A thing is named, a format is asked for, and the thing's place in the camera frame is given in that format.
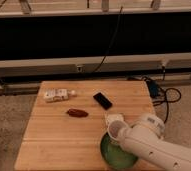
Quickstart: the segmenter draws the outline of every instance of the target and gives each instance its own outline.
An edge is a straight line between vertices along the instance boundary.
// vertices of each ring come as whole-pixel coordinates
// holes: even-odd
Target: wooden tabletop
[[[46,103],[48,89],[76,90],[67,101]],[[102,92],[113,106],[105,111],[93,95]],[[66,114],[70,108],[89,113],[86,118]],[[106,132],[105,114],[123,113],[132,123],[144,113],[155,113],[147,86],[142,81],[43,82],[21,144],[16,171],[110,170],[100,154]],[[139,160],[132,170],[161,170]]]

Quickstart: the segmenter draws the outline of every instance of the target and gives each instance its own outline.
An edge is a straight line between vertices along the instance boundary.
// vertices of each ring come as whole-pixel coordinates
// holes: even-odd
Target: power cord
[[[168,121],[168,117],[169,117],[169,104],[170,103],[176,103],[178,102],[182,95],[181,95],[181,92],[176,89],[176,88],[167,88],[166,90],[164,90],[160,85],[158,85],[153,79],[149,78],[149,77],[142,77],[142,80],[146,81],[146,82],[150,82],[152,83],[152,85],[156,85],[157,86],[157,89],[158,89],[158,95],[156,97],[152,97],[153,98],[153,105],[154,106],[159,106],[159,105],[162,105],[164,103],[166,103],[166,116],[165,116],[165,119],[164,119],[164,123],[166,124],[167,121]],[[168,98],[168,94],[169,92],[176,92],[178,94],[178,97],[176,99],[172,99],[170,100]]]
[[[111,40],[110,40],[110,43],[109,43],[109,46],[108,46],[108,48],[107,48],[107,50],[106,50],[106,52],[105,52],[105,55],[104,55],[103,59],[101,60],[100,64],[98,64],[98,66],[91,72],[91,74],[92,74],[92,73],[95,73],[96,71],[98,71],[98,70],[100,69],[100,67],[101,67],[101,66],[103,65],[103,63],[104,63],[104,60],[105,60],[106,57],[109,55],[110,50],[111,50],[113,44],[115,43],[115,39],[116,39],[117,34],[118,34],[118,29],[119,29],[119,26],[120,26],[120,21],[121,21],[121,14],[122,14],[122,12],[123,12],[123,6],[121,6],[120,12],[119,12],[119,14],[118,14],[118,19],[117,19],[117,24],[116,24],[116,27],[115,27],[115,31],[114,31],[114,33],[113,33],[113,36],[112,36]]]

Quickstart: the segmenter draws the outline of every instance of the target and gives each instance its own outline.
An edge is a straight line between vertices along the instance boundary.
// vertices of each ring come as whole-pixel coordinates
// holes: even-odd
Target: gray floor
[[[176,88],[183,96],[181,101],[170,105],[165,139],[191,147],[191,86]],[[35,97],[36,95],[0,97],[0,171],[13,171]],[[164,108],[156,109],[158,116],[164,118]]]

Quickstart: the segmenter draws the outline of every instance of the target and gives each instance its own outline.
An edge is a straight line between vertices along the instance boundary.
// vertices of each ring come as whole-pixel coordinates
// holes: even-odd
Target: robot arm
[[[167,171],[191,171],[191,149],[161,139],[164,123],[155,115],[142,116],[135,125],[115,120],[108,126],[114,143]]]

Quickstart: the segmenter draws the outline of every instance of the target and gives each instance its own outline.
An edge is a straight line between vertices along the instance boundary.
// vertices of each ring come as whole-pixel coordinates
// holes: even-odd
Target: black smartphone
[[[102,94],[97,93],[93,98],[105,109],[109,109],[112,106],[112,103]]]

